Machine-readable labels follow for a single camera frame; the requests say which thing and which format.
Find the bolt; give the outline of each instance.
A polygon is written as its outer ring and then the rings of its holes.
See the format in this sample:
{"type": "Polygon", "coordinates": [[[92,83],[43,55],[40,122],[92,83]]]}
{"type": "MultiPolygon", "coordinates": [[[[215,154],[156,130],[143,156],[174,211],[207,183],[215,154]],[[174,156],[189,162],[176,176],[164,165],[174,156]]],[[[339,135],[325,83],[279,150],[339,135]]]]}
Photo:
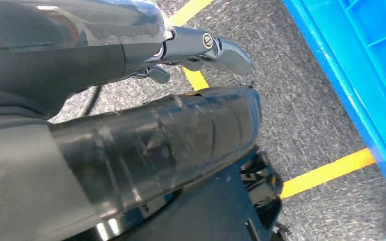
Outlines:
{"type": "Polygon", "coordinates": [[[208,33],[205,33],[203,36],[203,43],[204,43],[205,48],[207,48],[207,49],[212,48],[212,45],[214,43],[214,41],[212,40],[212,36],[208,33]]]}

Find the yellow line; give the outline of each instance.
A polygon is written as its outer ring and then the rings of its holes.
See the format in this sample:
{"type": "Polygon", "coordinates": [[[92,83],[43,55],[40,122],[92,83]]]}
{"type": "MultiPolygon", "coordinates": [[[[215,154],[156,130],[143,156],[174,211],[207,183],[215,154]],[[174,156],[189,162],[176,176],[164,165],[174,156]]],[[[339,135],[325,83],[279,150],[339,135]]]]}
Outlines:
{"type": "Polygon", "coordinates": [[[195,91],[209,88],[208,83],[206,82],[204,76],[200,71],[190,71],[186,68],[182,68],[184,70],[185,76],[187,77],[187,80],[190,82],[190,84],[193,86],[193,89],[195,91]]]}
{"type": "Polygon", "coordinates": [[[291,197],[312,187],[336,179],[347,173],[375,163],[369,149],[363,149],[333,163],[314,169],[306,174],[292,178],[283,184],[281,198],[291,197]]]}
{"type": "Polygon", "coordinates": [[[174,26],[183,26],[188,20],[193,18],[198,12],[212,3],[213,0],[190,0],[179,9],[169,20],[174,26]]]}
{"type": "MultiPolygon", "coordinates": [[[[208,6],[213,0],[190,0],[186,5],[184,5],[180,10],[178,10],[172,17],[169,18],[169,21],[174,26],[182,26],[187,23],[188,20],[193,18],[198,12],[208,6]]],[[[204,76],[200,71],[190,71],[183,67],[185,76],[190,84],[193,86],[194,90],[200,90],[209,88],[208,83],[206,82],[204,76]]]]}

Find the blue container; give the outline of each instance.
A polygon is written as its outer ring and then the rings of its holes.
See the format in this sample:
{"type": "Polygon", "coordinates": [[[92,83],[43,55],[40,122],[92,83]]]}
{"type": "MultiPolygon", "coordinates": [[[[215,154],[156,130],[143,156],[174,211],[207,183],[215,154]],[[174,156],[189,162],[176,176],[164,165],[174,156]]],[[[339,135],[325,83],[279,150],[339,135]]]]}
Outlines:
{"type": "Polygon", "coordinates": [[[284,0],[386,177],[386,0],[284,0]]]}

